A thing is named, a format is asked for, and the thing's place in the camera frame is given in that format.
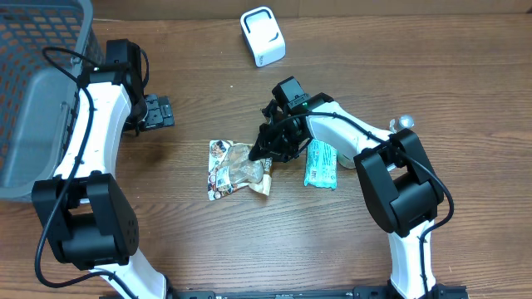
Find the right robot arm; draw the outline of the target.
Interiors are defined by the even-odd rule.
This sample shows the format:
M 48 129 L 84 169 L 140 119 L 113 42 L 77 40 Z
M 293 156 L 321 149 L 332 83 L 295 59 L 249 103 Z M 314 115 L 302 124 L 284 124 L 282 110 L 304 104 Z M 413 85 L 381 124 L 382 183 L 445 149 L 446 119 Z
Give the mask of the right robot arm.
M 272 94 L 249 159 L 288 162 L 313 140 L 352 159 L 367 209 L 389 237 L 393 293 L 436 297 L 430 236 L 444 188 L 418 136 L 410 129 L 391 132 L 368 125 L 331 96 L 310 96 L 292 76 Z

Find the yellow drink bottle grey cap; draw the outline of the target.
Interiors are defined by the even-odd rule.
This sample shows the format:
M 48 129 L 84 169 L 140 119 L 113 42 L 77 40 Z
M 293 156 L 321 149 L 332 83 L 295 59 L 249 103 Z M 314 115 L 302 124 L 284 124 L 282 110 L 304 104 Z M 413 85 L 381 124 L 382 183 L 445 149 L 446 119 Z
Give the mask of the yellow drink bottle grey cap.
M 401 115 L 389 122 L 389 130 L 392 133 L 397 133 L 404 129 L 411 129 L 414 126 L 415 121 L 411 115 Z

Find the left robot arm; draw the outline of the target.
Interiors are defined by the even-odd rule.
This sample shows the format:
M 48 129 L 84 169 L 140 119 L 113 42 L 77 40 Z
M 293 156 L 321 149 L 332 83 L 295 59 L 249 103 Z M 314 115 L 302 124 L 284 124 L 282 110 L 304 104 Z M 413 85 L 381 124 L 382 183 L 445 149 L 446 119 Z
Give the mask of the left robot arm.
M 149 61 L 134 42 L 108 41 L 103 62 L 72 55 L 84 67 L 66 74 L 78 106 L 71 139 L 54 175 L 32 187 L 42 224 L 36 277 L 50 288 L 101 277 L 123 298 L 176 298 L 170 279 L 140 250 L 137 217 L 115 178 L 122 133 L 171 127 L 170 102 L 144 92 Z

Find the green white can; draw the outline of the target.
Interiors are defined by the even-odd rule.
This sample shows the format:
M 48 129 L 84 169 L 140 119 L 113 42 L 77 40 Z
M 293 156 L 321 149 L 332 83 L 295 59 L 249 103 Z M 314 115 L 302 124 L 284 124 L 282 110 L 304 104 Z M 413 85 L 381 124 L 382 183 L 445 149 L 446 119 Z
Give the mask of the green white can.
M 348 158 L 347 156 L 345 156 L 343 154 L 339 154 L 337 156 L 337 161 L 342 167 L 344 167 L 346 169 L 354 169 L 355 168 L 355 163 L 354 163 L 353 158 Z

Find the mint green tissue pack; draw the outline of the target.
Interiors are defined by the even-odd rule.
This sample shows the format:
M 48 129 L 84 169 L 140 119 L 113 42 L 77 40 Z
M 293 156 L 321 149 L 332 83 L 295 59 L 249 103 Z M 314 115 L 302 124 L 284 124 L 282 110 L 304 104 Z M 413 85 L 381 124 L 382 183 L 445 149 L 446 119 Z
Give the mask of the mint green tissue pack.
M 312 140 L 307 147 L 305 186 L 337 188 L 337 150 L 320 140 Z

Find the brown white snack bag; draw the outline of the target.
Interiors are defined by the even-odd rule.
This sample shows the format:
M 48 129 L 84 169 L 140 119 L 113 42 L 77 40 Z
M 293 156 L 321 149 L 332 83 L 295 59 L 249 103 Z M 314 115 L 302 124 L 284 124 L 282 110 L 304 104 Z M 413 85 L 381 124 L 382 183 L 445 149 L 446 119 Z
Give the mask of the brown white snack bag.
M 250 188 L 269 196 L 272 185 L 271 158 L 252 161 L 252 145 L 232 140 L 209 142 L 207 195 L 210 201 L 221 199 L 239 189 Z

